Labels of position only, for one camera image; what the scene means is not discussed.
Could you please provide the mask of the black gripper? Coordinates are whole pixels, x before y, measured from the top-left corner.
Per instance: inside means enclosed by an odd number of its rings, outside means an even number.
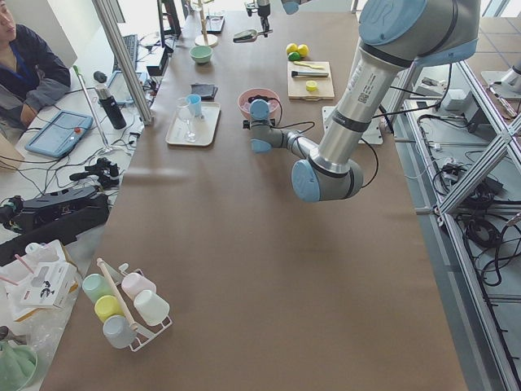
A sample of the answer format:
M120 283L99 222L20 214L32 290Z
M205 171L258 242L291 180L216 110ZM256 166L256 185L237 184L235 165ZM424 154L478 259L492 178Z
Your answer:
M269 17L267 15L260 15L260 23L261 23L261 33L264 37L268 37L268 35L272 32L269 25Z

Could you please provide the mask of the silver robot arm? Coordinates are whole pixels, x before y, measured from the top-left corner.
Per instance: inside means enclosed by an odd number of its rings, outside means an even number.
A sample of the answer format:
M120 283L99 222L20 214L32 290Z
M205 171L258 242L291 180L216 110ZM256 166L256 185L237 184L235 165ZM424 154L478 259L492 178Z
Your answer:
M307 1L302 0L282 0L282 8L288 14L292 15L296 13L300 6L307 3ZM269 25L269 16L271 15L271 3L270 0L254 0L250 1L247 5L247 13L252 15L253 13L257 13L260 18L261 24L261 33L264 37L268 37L271 33L270 25Z
M471 57L477 47L479 11L478 1L369 1L359 19L360 59L321 142L274 128L268 104L256 99L250 107L252 150L286 148L297 155L291 182L303 201L354 196L363 173L350 156L396 75L412 65L451 64Z

